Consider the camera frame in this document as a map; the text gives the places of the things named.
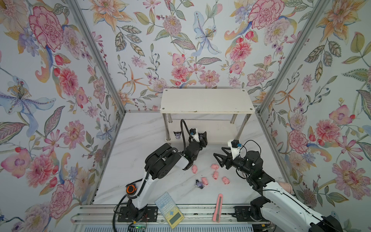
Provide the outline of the black purple toy figure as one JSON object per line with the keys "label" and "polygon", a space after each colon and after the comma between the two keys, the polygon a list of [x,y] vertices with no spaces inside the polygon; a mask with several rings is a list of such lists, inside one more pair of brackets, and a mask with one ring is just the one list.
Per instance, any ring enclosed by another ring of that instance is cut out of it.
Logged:
{"label": "black purple toy figure", "polygon": [[204,185],[201,181],[199,181],[198,179],[196,179],[196,187],[199,188],[199,189],[203,189],[204,188]]}
{"label": "black purple toy figure", "polygon": [[182,137],[182,132],[181,131],[174,131],[174,136],[177,140],[179,140]]}

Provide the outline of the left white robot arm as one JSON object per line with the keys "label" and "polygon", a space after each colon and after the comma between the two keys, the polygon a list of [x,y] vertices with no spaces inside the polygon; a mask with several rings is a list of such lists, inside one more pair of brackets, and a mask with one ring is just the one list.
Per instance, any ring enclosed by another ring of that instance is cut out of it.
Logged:
{"label": "left white robot arm", "polygon": [[190,130],[189,144],[180,152],[165,143],[151,153],[145,160],[145,174],[140,180],[126,186],[123,205],[121,200],[114,212],[119,216],[119,222],[138,222],[148,215],[148,202],[151,192],[158,180],[164,178],[174,167],[186,171],[194,166],[198,154],[208,145],[207,132],[198,133],[196,129]]}

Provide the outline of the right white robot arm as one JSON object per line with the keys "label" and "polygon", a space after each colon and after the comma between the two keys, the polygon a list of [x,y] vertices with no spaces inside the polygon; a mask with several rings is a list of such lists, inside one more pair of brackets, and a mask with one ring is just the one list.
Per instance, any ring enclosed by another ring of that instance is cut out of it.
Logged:
{"label": "right white robot arm", "polygon": [[323,216],[303,204],[263,170],[263,159],[257,151],[245,157],[233,155],[231,148],[224,154],[214,154],[220,167],[235,168],[246,175],[249,186],[259,197],[250,202],[252,220],[267,220],[285,232],[341,232],[340,222],[333,216]]}

